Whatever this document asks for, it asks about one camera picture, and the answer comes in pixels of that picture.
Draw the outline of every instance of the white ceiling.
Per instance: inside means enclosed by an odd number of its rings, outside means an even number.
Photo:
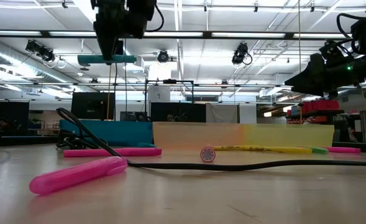
[[[37,2],[44,6],[60,5],[62,0],[38,0]],[[92,23],[77,7],[73,7],[72,1],[67,1],[70,7],[64,9],[48,8],[45,12],[43,9],[5,9],[0,8],[0,29],[13,30],[93,30]],[[203,0],[182,0],[183,9],[189,7],[203,7]],[[249,11],[208,11],[208,26],[209,30],[233,30],[233,31],[266,31],[270,23],[278,16],[277,12],[262,11],[262,7],[273,7],[281,9],[287,0],[258,0],[258,12]],[[307,5],[310,0],[300,1],[301,6]],[[328,9],[333,6],[338,0],[315,0],[317,9]],[[296,7],[298,0],[289,1],[287,7]],[[208,6],[251,6],[255,1],[242,0],[208,0]],[[0,1],[3,6],[36,6],[34,1],[18,0],[18,1]],[[161,8],[173,8],[174,0],[158,0],[158,5]],[[338,11],[351,9],[366,9],[366,0],[345,0],[341,1]],[[171,10],[162,10],[165,16],[165,25],[162,30],[176,30],[175,13]],[[364,12],[352,13],[356,16],[366,16]],[[298,14],[297,13],[281,13],[276,21],[270,27],[269,31],[286,31],[298,32]],[[313,29],[308,30],[321,16],[323,12],[302,12],[301,13],[301,31],[311,32],[338,32],[336,26],[336,12],[330,13],[322,21],[320,21]],[[184,11],[182,13],[182,27],[180,30],[206,30],[206,13],[201,11]],[[355,21],[352,19],[342,19],[343,28],[349,32],[350,26]],[[154,29],[160,24],[160,17],[155,12],[153,20],[149,22],[148,29]],[[0,38],[0,42],[10,46],[23,54],[27,43],[25,38]],[[81,43],[78,39],[38,39],[43,45],[54,49],[56,54],[78,54],[81,52]],[[222,79],[229,79],[234,73],[234,67],[231,63],[231,58],[234,50],[241,41],[239,40],[182,40],[183,55],[184,55],[184,78],[186,80],[194,80],[196,82],[214,83],[221,82]],[[256,43],[255,40],[245,41],[249,48]],[[309,55],[316,53],[318,48],[323,45],[322,41],[301,41],[299,51],[299,43],[296,42],[290,47],[280,58],[272,62],[261,73],[256,75],[262,66],[270,63],[272,58],[282,50],[276,47],[280,41],[260,41],[256,45],[254,54],[254,63],[248,69],[239,69],[237,75],[234,76],[236,83],[245,83],[248,79],[251,83],[259,81],[261,83],[275,84],[276,73],[294,73],[299,70],[299,53],[301,56],[302,69],[305,68]],[[281,43],[281,46],[286,45],[289,41]],[[155,58],[152,56],[154,52],[159,50],[168,50],[168,53],[173,57],[177,56],[177,42],[172,39],[143,39],[126,40],[127,50],[133,55],[141,55],[150,63]],[[98,43],[95,39],[86,39],[83,49],[85,53],[100,54]],[[68,65],[63,68],[54,69],[66,75],[73,77],[81,82],[90,81],[91,78],[99,78],[100,81],[107,80],[109,76],[109,67],[107,65],[92,65],[90,71],[84,72],[82,77],[77,75],[79,68],[76,60],[76,55],[63,56],[68,62]],[[118,74],[124,75],[122,65],[119,65]],[[143,75],[128,73],[130,82],[144,80]],[[172,78],[178,78],[176,70],[172,71]]]

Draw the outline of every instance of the pink marker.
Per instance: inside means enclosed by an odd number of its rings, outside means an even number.
[[[360,148],[353,147],[324,147],[329,152],[338,152],[338,153],[361,153]]]
[[[160,148],[119,148],[114,149],[121,156],[159,156],[162,154]],[[64,157],[96,157],[110,156],[105,149],[75,149],[64,150]]]
[[[49,194],[94,178],[119,174],[126,167],[127,161],[122,157],[98,159],[37,176],[29,183],[29,190],[35,194]]]

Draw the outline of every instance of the air duct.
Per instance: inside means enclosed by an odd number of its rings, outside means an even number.
[[[77,80],[70,78],[52,68],[48,68],[42,62],[38,62],[26,55],[17,52],[0,43],[0,64],[10,65],[16,68],[17,73],[22,75],[40,75],[46,82],[76,83]],[[96,91],[89,86],[80,86],[82,91]]]

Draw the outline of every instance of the desk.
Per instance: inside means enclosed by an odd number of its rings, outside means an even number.
[[[0,147],[0,223],[366,223],[366,167],[292,166],[247,172],[145,170],[38,197],[33,177],[88,162],[54,145]],[[217,152],[215,163],[284,159],[366,161],[366,154]],[[199,151],[164,151],[140,162],[200,162]]]

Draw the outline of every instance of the ceiling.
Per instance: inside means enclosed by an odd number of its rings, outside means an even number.
[[[90,14],[83,13],[81,8],[74,4],[74,1],[67,1],[67,9],[61,7],[62,0],[3,0],[0,6],[57,6],[45,9],[16,9],[0,7],[0,29],[12,30],[93,30]],[[182,2],[181,20],[175,20],[176,3]],[[258,12],[253,7],[258,2]],[[361,10],[353,12],[355,16],[366,16],[366,0],[302,0],[301,9],[309,9],[311,2],[317,11],[304,11],[300,14],[300,26],[298,13],[277,12],[285,7],[292,9],[298,6],[298,0],[207,0],[209,9],[204,12],[203,0],[158,0],[158,6],[165,17],[165,24],[162,30],[176,30],[176,24],[180,22],[179,30],[218,30],[218,31],[284,31],[284,32],[338,32],[336,26],[337,11]],[[330,7],[338,4],[330,14],[325,12]],[[343,19],[342,27],[347,32],[355,21]],[[161,23],[160,16],[155,12],[153,20],[148,23],[148,29],[154,29]],[[68,63],[65,68],[53,69],[79,82],[89,82],[92,78],[98,78],[100,82],[108,82],[109,67],[107,65],[92,65],[89,71],[79,70],[76,55],[81,51],[87,54],[100,54],[96,39],[85,39],[83,49],[80,39],[37,39],[39,43],[54,49],[57,55],[61,55]],[[0,37],[0,43],[27,56],[25,51],[28,39]],[[276,74],[294,74],[304,69],[309,55],[318,52],[323,46],[323,41],[274,41],[274,40],[246,40],[249,49],[253,48],[253,64],[247,67],[234,68],[231,63],[234,50],[242,40],[201,40],[183,39],[180,40],[183,49],[183,78],[201,83],[221,83],[223,79],[229,83],[260,83],[260,84],[281,84],[277,83]],[[145,66],[148,67],[156,62],[154,53],[160,50],[167,50],[173,57],[177,58],[178,44],[175,39],[127,39],[126,49],[132,55],[142,56]],[[118,82],[123,82],[125,75],[123,65],[118,65]],[[171,65],[172,78],[178,79],[176,65]],[[116,74],[115,67],[112,67],[112,81]],[[145,75],[126,73],[128,82],[143,82]],[[105,90],[106,86],[97,86],[96,90]],[[244,88],[243,92],[258,92],[259,88]]]

